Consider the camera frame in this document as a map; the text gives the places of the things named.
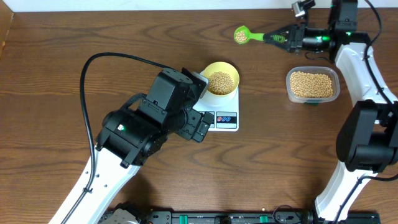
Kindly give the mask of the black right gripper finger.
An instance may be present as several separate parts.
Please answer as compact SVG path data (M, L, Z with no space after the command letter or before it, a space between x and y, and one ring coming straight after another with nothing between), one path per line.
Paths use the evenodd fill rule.
M266 44L274 45L282 50L290 50L289 41L287 39L282 39L282 40L265 39L264 42Z
M290 25L264 34L264 41L286 41L289 38Z

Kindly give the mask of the green plastic measuring scoop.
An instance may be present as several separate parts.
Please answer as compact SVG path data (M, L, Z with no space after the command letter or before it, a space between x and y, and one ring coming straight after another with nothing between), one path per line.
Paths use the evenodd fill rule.
M264 41L266 42L267 40L271 41L276 41L277 43L285 43L287 39L280 34L271 34L271 35L265 35L265 34L260 34L260 33L252 33L246 26L241 26L238 27L235 32L234 32L234 40L238 44L246 44L250 40L258 40L258 41Z

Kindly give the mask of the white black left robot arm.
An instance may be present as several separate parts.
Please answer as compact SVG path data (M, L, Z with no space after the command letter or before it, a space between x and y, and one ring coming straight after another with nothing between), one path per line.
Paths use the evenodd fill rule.
M163 69L147 94L132 96L103 120L94 158L51 223L97 223L121 188L160 150L170 134L202 142L214 120L193 107L209 80L187 69Z

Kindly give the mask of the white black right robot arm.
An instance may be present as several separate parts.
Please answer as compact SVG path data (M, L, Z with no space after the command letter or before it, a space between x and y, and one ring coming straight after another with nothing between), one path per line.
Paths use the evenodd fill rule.
M371 180L391 182L397 176L378 177L397 163L397 97L388 89L373 59L374 39L357 31L357 0L331 3L328 28L308 26L314 1L297 1L292 8L300 24L291 24L262 36L262 41L287 52L329 53L343 75L353 109L336 139L337 167L302 223L339 223Z

